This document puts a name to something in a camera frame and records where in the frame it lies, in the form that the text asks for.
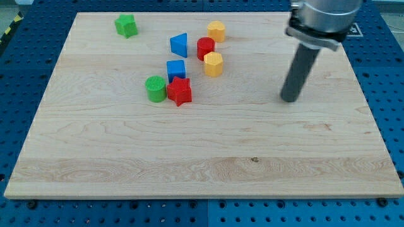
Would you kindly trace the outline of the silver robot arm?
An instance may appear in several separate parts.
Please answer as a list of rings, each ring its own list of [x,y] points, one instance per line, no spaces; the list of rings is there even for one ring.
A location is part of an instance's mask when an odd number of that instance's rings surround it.
[[[296,0],[285,33],[311,49],[338,50],[363,0]]]

